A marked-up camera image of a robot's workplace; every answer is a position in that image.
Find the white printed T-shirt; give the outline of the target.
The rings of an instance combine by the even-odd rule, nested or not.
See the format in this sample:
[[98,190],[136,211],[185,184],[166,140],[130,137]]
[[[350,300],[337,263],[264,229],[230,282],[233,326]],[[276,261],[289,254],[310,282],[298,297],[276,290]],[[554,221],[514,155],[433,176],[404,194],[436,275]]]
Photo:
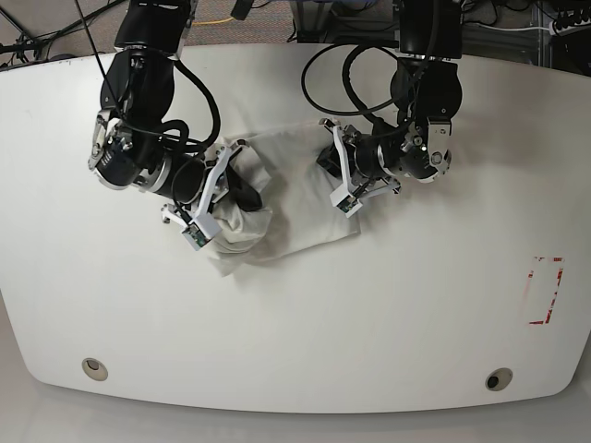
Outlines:
[[316,163],[332,135],[316,123],[222,138],[221,146],[246,146],[232,168],[262,199],[260,210],[247,212],[229,197],[212,214],[221,232],[205,251],[225,277],[242,265],[259,265],[360,232],[357,217],[347,218],[330,201],[336,180]]

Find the black tripod legs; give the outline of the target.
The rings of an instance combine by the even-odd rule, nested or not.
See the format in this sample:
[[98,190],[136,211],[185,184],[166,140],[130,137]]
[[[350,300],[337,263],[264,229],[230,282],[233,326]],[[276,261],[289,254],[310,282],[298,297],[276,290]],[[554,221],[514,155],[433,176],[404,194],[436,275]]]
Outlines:
[[[127,12],[127,1],[81,1],[80,9],[88,15],[101,8],[106,10],[87,24],[95,46],[100,53],[114,50],[115,35]],[[21,32],[12,24],[16,22],[31,37],[51,40],[42,50],[41,59],[51,59],[60,54],[86,56],[91,54],[87,34],[82,26],[73,30],[67,27],[79,19],[78,10],[72,1],[1,1],[1,7],[11,19],[1,18],[1,44],[18,42]]]

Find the red tape rectangle marking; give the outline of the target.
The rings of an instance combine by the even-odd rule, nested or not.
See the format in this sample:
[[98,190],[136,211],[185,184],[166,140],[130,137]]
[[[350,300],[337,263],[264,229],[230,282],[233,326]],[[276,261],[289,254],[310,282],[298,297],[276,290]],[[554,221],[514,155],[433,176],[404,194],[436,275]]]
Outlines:
[[563,257],[534,257],[525,287],[527,325],[541,326],[550,322],[563,271]]

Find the white power strip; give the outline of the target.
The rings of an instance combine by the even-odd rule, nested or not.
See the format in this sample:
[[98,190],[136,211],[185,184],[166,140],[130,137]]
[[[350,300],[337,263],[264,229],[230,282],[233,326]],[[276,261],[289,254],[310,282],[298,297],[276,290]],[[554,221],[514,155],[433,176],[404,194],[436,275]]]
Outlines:
[[590,9],[567,11],[558,15],[550,25],[550,33],[556,36],[566,36],[582,30],[590,29]]

